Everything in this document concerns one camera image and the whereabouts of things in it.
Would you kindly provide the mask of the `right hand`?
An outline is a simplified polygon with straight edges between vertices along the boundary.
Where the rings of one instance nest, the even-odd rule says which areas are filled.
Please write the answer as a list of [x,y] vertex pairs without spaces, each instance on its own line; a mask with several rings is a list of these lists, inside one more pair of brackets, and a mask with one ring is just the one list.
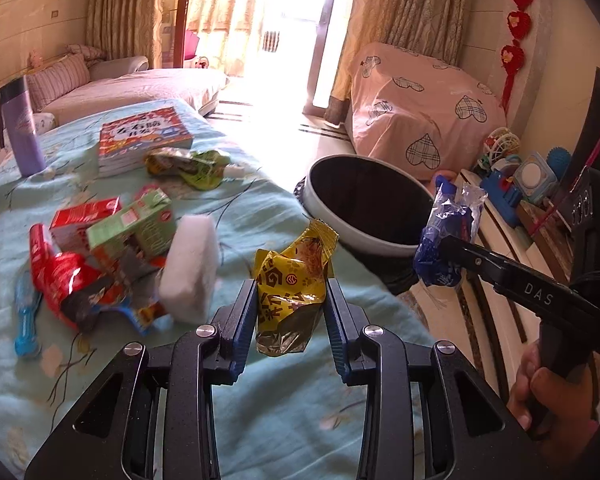
[[541,365],[539,343],[535,341],[522,354],[507,402],[509,411],[524,430],[532,423],[531,398],[554,416],[554,422],[548,426],[548,437],[541,442],[543,453],[558,460],[579,455],[598,427],[591,417],[593,383],[590,369],[586,366],[577,382],[559,377]]

